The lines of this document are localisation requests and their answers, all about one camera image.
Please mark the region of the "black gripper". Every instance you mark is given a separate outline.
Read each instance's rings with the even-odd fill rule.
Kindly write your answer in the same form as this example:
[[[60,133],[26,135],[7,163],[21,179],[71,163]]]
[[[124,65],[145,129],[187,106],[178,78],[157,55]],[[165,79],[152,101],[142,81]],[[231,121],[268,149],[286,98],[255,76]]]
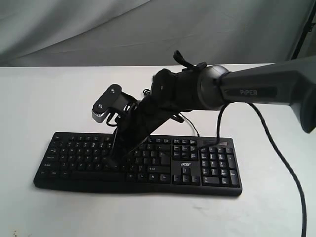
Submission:
[[[153,96],[145,96],[126,115],[118,119],[113,148],[106,156],[106,164],[113,169],[129,169],[129,153],[176,114],[177,109],[164,108]]]

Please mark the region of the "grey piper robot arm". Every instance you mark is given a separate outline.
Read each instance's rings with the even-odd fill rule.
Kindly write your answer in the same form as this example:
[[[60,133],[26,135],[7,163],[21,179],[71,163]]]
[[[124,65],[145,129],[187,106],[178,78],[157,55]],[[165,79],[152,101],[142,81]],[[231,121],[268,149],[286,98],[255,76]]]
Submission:
[[[242,102],[288,105],[302,129],[316,126],[316,59],[307,57],[230,72],[213,65],[200,70],[157,72],[151,92],[118,120],[110,165],[123,162],[147,137],[180,112],[218,111]]]

